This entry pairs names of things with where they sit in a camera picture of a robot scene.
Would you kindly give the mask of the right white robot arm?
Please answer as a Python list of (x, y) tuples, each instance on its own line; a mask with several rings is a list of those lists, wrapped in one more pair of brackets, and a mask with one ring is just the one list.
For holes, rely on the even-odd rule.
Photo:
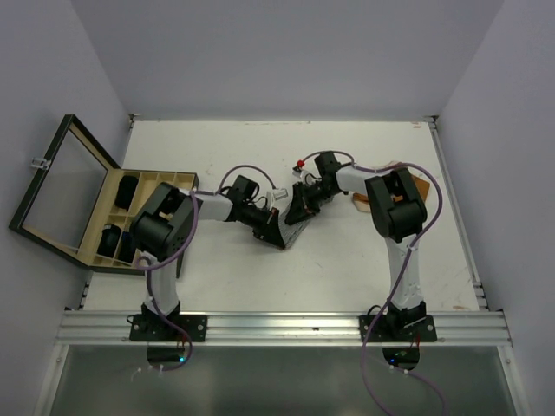
[(374, 227), (387, 246), (391, 277), (384, 306), (366, 317), (366, 335), (375, 340), (383, 340), (385, 335), (400, 341), (408, 339), (417, 330), (417, 324), (427, 317), (417, 251), (428, 219), (425, 203), (408, 168), (364, 171), (354, 162), (340, 163), (332, 151), (317, 153), (315, 164), (319, 176), (311, 179), (304, 170), (304, 162), (297, 162), (294, 171), (301, 180), (292, 187), (285, 223), (294, 225), (316, 216), (323, 204), (339, 193), (364, 192)]

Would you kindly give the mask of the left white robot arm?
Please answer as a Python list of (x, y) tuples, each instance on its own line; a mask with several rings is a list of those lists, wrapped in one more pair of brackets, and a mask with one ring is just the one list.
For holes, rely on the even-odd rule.
[(147, 279), (147, 297), (142, 313), (154, 314), (149, 328), (167, 341), (180, 330), (180, 310), (176, 280), (178, 260), (191, 244), (199, 222), (239, 222), (253, 236), (283, 250), (286, 242), (279, 230), (279, 211), (254, 203), (258, 184), (239, 175), (223, 192), (188, 191), (166, 182), (156, 187), (135, 215), (130, 235), (140, 256), (135, 263)]

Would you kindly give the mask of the grey striped underwear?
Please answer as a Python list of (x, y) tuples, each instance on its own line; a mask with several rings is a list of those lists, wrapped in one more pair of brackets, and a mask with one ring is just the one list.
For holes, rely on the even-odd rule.
[(305, 212), (300, 215), (301, 219), (298, 222), (296, 222), (295, 224), (287, 224), (286, 218), (290, 213), (292, 206), (293, 206), (293, 203), (290, 202), (284, 208), (284, 210), (279, 213), (279, 216), (278, 216), (278, 221), (277, 221), (278, 230), (279, 230), (281, 239), (283, 240), (283, 244), (280, 247), (281, 250), (288, 250), (298, 240), (301, 233), (310, 224), (310, 221), (320, 215), (319, 212), (313, 213), (313, 214), (309, 214)]

